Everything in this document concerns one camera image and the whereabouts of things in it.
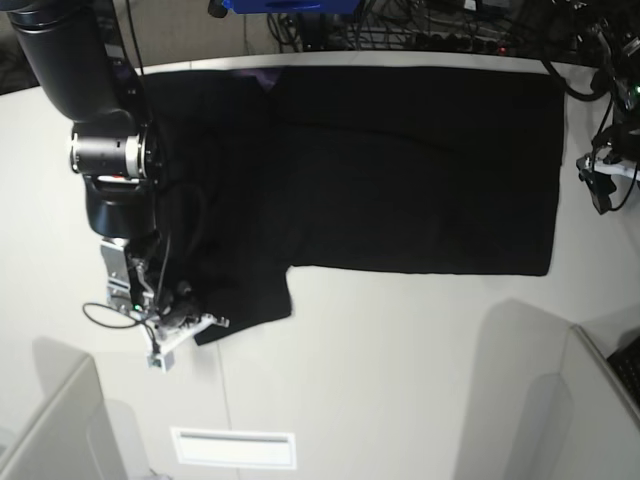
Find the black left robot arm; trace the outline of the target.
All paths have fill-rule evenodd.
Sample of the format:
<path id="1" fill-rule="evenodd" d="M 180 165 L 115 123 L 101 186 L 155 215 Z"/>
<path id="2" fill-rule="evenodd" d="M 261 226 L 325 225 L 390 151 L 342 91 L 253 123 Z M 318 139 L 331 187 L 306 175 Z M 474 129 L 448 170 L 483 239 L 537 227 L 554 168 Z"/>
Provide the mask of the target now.
<path id="1" fill-rule="evenodd" d="M 571 87 L 547 54 L 558 19 L 568 23 L 577 55 L 595 63 L 589 93 Z M 609 97 L 591 150 L 576 160 L 576 168 L 595 210 L 616 212 L 639 186 L 639 3 L 556 1 L 539 29 L 537 46 L 545 70 L 566 95 L 585 103 Z"/>

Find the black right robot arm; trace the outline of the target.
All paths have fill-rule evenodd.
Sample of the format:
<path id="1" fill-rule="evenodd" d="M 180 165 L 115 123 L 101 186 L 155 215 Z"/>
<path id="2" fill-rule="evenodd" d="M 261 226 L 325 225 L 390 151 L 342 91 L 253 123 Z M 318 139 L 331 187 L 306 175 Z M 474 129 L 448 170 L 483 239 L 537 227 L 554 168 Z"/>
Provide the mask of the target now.
<path id="1" fill-rule="evenodd" d="M 168 153 L 145 91 L 138 52 L 127 52 L 110 1 L 5 1 L 19 46 L 53 106 L 72 123 L 71 170 L 84 184 L 90 228 L 101 238 L 109 309 L 142 328 L 153 353 L 183 334 L 204 344 L 229 321 L 207 311 L 170 264 L 170 215 L 193 205 L 194 250 L 204 232 L 203 190 L 168 176 Z"/>

